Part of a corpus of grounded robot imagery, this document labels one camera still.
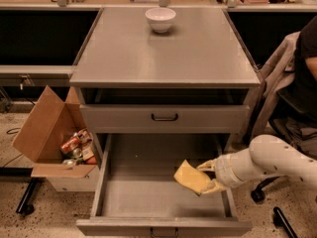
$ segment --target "white bowl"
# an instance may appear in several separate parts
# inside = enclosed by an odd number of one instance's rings
[[[152,8],[146,12],[148,23],[157,33],[165,33],[173,25],[176,13],[165,7]]]

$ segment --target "terrazzo floor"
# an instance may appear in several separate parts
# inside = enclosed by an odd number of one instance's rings
[[[12,110],[0,113],[1,167],[20,154],[11,146],[15,135],[6,132],[20,128],[28,117],[28,113]],[[23,156],[7,165],[19,168],[31,166],[32,162]],[[282,228],[273,224],[275,206],[282,209],[298,237],[317,237],[317,191],[295,178],[279,178],[264,190],[265,201],[255,204],[250,192],[258,183],[259,180],[254,180],[233,189],[239,219],[251,221],[254,225],[244,238],[288,237]],[[27,185],[20,178],[0,178],[0,237],[85,237],[76,228],[75,221],[89,218],[93,192],[57,192],[47,180],[43,180],[34,193],[35,211],[23,216],[17,214],[16,209]]]

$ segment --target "gray cabinet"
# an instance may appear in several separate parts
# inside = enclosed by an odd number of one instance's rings
[[[231,191],[197,196],[174,181],[223,153],[259,80],[222,10],[173,8],[165,35],[147,7],[105,7],[70,84],[94,135],[100,178],[85,235],[240,236]]]

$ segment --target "open cardboard box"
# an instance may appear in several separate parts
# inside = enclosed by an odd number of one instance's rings
[[[13,141],[13,147],[34,162],[34,178],[84,178],[96,166],[63,165],[59,146],[74,132],[85,128],[75,89],[63,102],[49,86],[45,88],[27,121]]]

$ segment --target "cardboard box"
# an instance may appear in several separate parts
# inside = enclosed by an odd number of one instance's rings
[[[85,128],[73,88],[63,102],[48,86],[32,109],[12,145],[34,162],[34,178],[84,178],[95,165],[69,167],[61,162],[59,146]]]
[[[98,167],[95,167],[85,178],[47,178],[56,191],[59,192],[94,192],[98,179]]]

